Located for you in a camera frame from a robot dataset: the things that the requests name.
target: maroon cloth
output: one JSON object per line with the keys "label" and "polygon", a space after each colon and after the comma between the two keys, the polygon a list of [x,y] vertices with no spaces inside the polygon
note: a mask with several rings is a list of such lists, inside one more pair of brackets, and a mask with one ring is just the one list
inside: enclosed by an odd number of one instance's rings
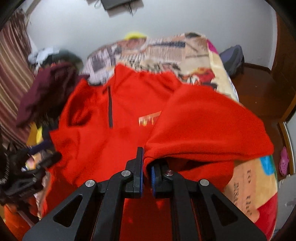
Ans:
{"label": "maroon cloth", "polygon": [[17,127],[25,127],[53,108],[67,102],[78,82],[89,75],[78,75],[71,63],[61,63],[40,70],[30,90],[23,96],[17,114]]}

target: bed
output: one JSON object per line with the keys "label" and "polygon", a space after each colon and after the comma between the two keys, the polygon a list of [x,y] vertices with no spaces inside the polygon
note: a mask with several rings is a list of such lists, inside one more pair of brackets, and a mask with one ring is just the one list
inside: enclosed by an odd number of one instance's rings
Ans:
{"label": "bed", "polygon": [[[171,71],[184,84],[208,85],[239,101],[216,48],[197,33],[121,40],[103,46],[89,55],[82,72],[90,74],[90,85],[102,85],[114,74],[118,63],[136,71]],[[271,239],[277,213],[277,176],[272,156],[237,161],[224,194]]]}

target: jacket zipper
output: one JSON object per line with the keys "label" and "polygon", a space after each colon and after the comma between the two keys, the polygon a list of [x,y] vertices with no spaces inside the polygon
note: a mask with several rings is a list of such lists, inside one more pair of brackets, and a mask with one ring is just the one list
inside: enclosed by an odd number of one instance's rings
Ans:
{"label": "jacket zipper", "polygon": [[109,96],[109,109],[108,109],[109,127],[110,127],[110,128],[113,128],[112,98],[111,98],[111,90],[110,90],[110,86],[108,86],[108,96]]}

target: yellow cloth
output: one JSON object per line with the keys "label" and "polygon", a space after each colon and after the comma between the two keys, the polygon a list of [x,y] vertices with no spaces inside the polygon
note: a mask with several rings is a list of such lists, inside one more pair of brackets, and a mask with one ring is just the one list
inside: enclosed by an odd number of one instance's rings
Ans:
{"label": "yellow cloth", "polygon": [[31,131],[26,142],[27,146],[35,146],[36,145],[36,135],[37,135],[37,127],[35,123],[31,124]]}
{"label": "yellow cloth", "polygon": [[139,33],[139,32],[130,32],[128,33],[124,39],[125,40],[129,40],[129,39],[141,39],[141,38],[146,38],[147,36],[142,34],[142,33]]}
{"label": "yellow cloth", "polygon": [[37,134],[36,134],[36,143],[39,144],[41,142],[43,142],[43,138],[42,138],[42,127],[40,127],[37,130]]}

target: wooden floor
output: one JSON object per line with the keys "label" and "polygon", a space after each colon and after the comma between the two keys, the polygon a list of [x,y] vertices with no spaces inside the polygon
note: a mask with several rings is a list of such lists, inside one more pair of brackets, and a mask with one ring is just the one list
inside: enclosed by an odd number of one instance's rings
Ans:
{"label": "wooden floor", "polygon": [[232,82],[239,101],[264,122],[265,130],[274,145],[273,158],[278,179],[283,179],[279,173],[279,161],[284,140],[278,121],[291,102],[287,90],[279,86],[269,73],[248,67],[245,67],[244,74],[239,74]]}

